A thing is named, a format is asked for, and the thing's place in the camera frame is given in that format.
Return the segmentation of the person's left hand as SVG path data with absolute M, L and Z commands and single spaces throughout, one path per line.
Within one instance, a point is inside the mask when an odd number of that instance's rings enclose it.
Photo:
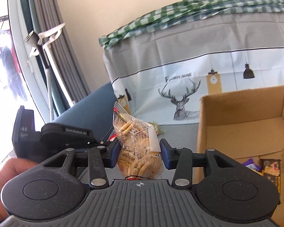
M 3 186 L 19 174 L 33 168 L 37 163 L 21 158 L 8 159 L 0 169 L 0 193 Z M 0 223 L 7 218 L 7 212 L 0 198 Z

